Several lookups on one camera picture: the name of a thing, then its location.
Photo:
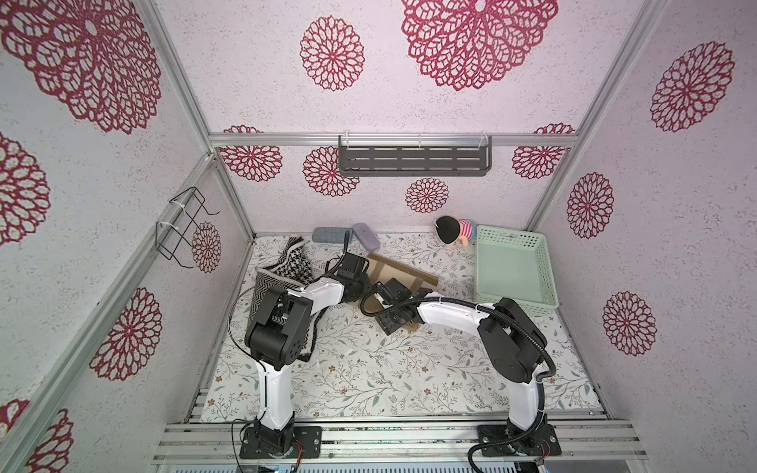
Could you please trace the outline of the black white knitted scarf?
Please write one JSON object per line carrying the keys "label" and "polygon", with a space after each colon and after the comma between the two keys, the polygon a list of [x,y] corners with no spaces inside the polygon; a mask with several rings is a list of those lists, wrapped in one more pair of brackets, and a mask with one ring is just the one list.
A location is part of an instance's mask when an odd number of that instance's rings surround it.
{"label": "black white knitted scarf", "polygon": [[301,236],[292,236],[275,263],[256,269],[248,320],[252,320],[269,289],[299,290],[315,281],[305,244]]}

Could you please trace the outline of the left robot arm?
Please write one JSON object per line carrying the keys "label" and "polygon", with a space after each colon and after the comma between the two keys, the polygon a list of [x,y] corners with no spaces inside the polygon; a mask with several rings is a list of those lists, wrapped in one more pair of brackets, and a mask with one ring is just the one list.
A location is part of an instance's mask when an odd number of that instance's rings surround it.
{"label": "left robot arm", "polygon": [[306,342],[311,320],[336,305],[361,299],[371,287],[369,262],[347,252],[335,267],[305,288],[270,288],[250,315],[244,343],[258,363],[259,423],[283,431],[293,422],[291,366]]}

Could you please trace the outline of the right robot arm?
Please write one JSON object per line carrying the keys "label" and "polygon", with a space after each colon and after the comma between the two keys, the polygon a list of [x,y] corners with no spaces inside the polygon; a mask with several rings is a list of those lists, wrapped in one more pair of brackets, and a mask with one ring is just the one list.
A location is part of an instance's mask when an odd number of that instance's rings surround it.
{"label": "right robot arm", "polygon": [[506,380],[510,426],[517,434],[530,433],[544,422],[544,380],[555,376],[557,367],[546,337],[514,300],[477,304],[426,289],[413,293],[395,279],[374,285],[369,295],[382,308],[368,311],[360,303],[360,309],[374,317],[387,335],[412,322],[477,336],[490,364]]}

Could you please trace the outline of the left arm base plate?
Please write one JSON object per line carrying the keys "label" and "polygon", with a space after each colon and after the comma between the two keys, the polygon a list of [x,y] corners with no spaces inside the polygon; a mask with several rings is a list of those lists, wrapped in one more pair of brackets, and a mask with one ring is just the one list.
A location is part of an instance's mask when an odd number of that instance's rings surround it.
{"label": "left arm base plate", "polygon": [[241,459],[313,459],[321,456],[323,428],[319,426],[288,426],[274,431],[255,424],[244,429]]}

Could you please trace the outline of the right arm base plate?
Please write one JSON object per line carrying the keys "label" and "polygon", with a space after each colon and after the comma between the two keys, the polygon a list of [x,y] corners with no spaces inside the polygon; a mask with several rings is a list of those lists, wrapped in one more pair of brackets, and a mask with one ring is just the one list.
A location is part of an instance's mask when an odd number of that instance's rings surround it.
{"label": "right arm base plate", "polygon": [[491,443],[516,437],[520,430],[509,424],[481,425],[477,427],[478,441],[483,443],[482,454],[485,457],[501,456],[559,456],[562,447],[557,439],[552,425],[542,423],[528,436],[509,443],[508,445],[494,445]]}

